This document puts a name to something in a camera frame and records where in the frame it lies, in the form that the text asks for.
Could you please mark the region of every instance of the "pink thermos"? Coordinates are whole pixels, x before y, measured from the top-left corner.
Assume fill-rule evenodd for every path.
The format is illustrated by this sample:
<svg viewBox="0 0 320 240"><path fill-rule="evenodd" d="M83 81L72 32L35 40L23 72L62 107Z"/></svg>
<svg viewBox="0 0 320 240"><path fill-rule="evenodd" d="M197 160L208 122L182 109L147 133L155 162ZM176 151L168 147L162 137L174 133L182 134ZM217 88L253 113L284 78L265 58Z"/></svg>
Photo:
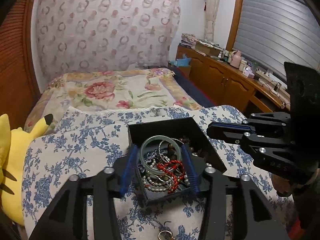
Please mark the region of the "pink thermos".
<svg viewBox="0 0 320 240"><path fill-rule="evenodd" d="M231 56L231 62L230 65L239 68L241 63L241 52L239 50L234 51Z"/></svg>

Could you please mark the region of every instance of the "wooden desk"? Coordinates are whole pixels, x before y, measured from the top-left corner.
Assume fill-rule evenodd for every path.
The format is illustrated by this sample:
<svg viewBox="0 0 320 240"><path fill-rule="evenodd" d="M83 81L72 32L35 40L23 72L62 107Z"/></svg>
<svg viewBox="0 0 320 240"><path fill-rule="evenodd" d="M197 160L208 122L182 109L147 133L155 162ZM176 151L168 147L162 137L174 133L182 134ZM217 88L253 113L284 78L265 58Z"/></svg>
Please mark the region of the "wooden desk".
<svg viewBox="0 0 320 240"><path fill-rule="evenodd" d="M229 64L205 57L192 49L178 46L177 57L191 58L190 80L216 105L231 105L245 115L256 112L290 111L281 109L282 101L258 81L245 77Z"/></svg>

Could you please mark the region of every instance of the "pikachu plush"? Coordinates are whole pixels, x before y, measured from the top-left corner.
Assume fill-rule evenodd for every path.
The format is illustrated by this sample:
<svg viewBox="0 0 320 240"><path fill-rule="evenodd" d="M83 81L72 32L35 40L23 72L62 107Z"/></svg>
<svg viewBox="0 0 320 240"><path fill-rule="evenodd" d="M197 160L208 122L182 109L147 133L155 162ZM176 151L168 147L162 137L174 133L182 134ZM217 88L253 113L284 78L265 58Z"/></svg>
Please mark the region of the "pikachu plush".
<svg viewBox="0 0 320 240"><path fill-rule="evenodd" d="M4 213L24 225L21 206L23 165L29 144L44 135L53 120L48 114L40 119L30 133L21 127L10 131L7 114L0 116L0 199Z"/></svg>

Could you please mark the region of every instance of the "blue floral blanket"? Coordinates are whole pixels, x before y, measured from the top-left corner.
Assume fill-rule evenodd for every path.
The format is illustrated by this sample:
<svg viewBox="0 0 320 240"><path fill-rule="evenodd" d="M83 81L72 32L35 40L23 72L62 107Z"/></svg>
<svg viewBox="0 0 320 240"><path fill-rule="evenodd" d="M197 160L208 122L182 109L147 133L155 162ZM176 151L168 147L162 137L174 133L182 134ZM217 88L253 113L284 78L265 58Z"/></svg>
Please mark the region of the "blue floral blanket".
<svg viewBox="0 0 320 240"><path fill-rule="evenodd" d="M27 151L22 182L22 208L28 236L52 198L72 174L81 178L96 175L112 166L129 146L127 124L164 119L193 117L205 133L212 121L241 123L245 119L231 106L217 106L195 111L183 108L107 110L86 113L70 107L55 128L55 134L34 140ZM278 197L271 174L256 168L252 158L239 145L210 139L227 167L225 175L249 174L273 205L284 226L293 218L292 197ZM227 198L225 239L231 239L232 206ZM114 199L123 240L157 239L160 230L170 230L177 240L198 239L205 199L180 197L154 206L144 206L134 188L122 199ZM93 197L87 198L88 239L94 239Z"/></svg>

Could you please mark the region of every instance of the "bed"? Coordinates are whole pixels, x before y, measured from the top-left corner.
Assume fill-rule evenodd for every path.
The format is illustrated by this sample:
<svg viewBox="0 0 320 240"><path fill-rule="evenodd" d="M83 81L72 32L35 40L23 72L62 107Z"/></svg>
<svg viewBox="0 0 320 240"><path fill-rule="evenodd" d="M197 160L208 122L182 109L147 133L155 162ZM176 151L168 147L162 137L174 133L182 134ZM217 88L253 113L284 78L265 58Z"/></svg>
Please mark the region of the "bed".
<svg viewBox="0 0 320 240"><path fill-rule="evenodd" d="M95 175L126 153L127 124L191 116L205 131L212 121L241 123L245 119L234 107L211 104L177 69L67 73L54 79L24 127L30 131L41 117L50 113L54 116L46 135L30 144L24 162L21 201L28 236L71 174ZM108 141L105 147L93 144L104 140ZM252 158L238 145L210 141L227 167L225 174L249 174L283 225L289 227L294 218L293 200L276 195L271 174L253 166ZM228 201L225 239L232 237L231 199ZM120 232L126 240L156 239L164 229L171 230L176 239L197 239L204 204L205 199L178 198L144 207L137 202L133 188L123 199L115 200ZM92 205L93 199L88 196L88 239L93 239Z"/></svg>
<svg viewBox="0 0 320 240"><path fill-rule="evenodd" d="M180 71L178 81L189 93L197 95L206 106L208 99ZM28 116L24 130L31 131L34 124L46 114L54 120L49 133L60 121L69 106L84 111L107 109L134 109L150 106L183 106L188 110L203 108L182 87L167 68L146 70L108 71L94 73L66 73L55 78L42 94Z"/></svg>

